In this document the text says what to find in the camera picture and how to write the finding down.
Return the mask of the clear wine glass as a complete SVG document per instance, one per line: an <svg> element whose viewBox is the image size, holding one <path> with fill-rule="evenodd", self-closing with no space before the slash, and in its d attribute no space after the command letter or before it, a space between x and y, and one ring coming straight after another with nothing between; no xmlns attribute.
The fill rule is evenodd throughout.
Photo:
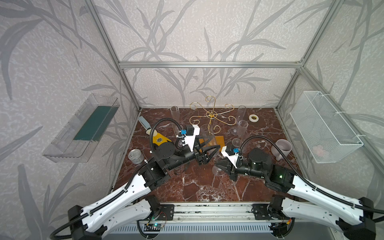
<svg viewBox="0 0 384 240"><path fill-rule="evenodd" d="M235 124L234 127L232 127L230 129L230 134L232 134L234 136L237 135L237 133L238 133L237 129L238 129L239 122L244 119L246 110L247 110L246 106L240 105L238 107L237 114L236 114L237 123Z"/></svg>
<svg viewBox="0 0 384 240"><path fill-rule="evenodd" d="M174 119L176 122L179 122L180 121L180 109L179 109L179 107L178 106L172 106L170 108L170 111L171 111L172 119ZM173 127L175 135L178 135L179 134L179 128L175 124L172 124L172 127Z"/></svg>
<svg viewBox="0 0 384 240"><path fill-rule="evenodd" d="M212 147L212 146L218 146L219 144L216 141L216 137L214 134L214 127L211 124L203 124L200 126L200 134L203 138L202 141L206 143L205 147ZM210 162L215 163L217 160L217 156L220 152L221 148L212 148L208 150L208 155L211 157ZM212 172L216 177L221 177L225 175L225 172L221 170L220 168L213 165Z"/></svg>
<svg viewBox="0 0 384 240"><path fill-rule="evenodd" d="M240 120L237 127L237 137L232 140L234 147L238 148L242 143L242 138L247 131L249 123L245 120Z"/></svg>

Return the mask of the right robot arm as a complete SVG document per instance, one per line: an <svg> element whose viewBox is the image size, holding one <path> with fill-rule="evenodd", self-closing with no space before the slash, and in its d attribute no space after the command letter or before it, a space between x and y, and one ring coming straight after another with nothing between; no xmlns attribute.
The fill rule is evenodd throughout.
<svg viewBox="0 0 384 240"><path fill-rule="evenodd" d="M271 218L309 220L333 228L349 240L376 238L376 224L384 220L384 212L375 209L373 201L349 198L323 188L294 168L273 164L271 156L261 149L252 149L245 160L243 149L253 139L256 136L247 138L238 148L233 144L224 146L223 159L215 166L233 181L239 175L263 179L265 186L276 192L267 209Z"/></svg>

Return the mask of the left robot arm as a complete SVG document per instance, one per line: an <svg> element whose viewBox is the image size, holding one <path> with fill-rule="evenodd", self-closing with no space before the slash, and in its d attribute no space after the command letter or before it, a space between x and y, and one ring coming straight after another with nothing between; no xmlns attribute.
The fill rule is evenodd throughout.
<svg viewBox="0 0 384 240"><path fill-rule="evenodd" d="M163 122L171 122L178 128L177 140L155 146L153 135ZM182 127L174 119L160 119L150 131L152 157L148 162L138 168L126 184L103 199L84 208L72 207L68 211L68 223L54 230L50 239L101 240L126 224L154 214L160 203L149 194L170 179L169 171L191 161L205 165L220 150L219 145L208 146L201 139L198 125Z"/></svg>

